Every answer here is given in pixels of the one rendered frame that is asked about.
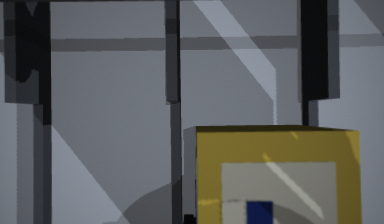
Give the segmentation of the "yellow butter carton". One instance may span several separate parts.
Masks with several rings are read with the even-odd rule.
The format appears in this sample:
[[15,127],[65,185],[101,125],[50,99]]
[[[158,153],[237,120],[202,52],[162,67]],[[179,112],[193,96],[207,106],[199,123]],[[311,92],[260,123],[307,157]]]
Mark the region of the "yellow butter carton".
[[360,134],[196,126],[196,224],[362,224]]

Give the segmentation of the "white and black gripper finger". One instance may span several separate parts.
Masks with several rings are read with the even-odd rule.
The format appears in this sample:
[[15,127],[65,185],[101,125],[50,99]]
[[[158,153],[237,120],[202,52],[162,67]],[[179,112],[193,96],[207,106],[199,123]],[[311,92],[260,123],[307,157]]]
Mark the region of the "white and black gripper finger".
[[184,214],[183,224],[196,224],[196,217],[194,217],[194,214]]

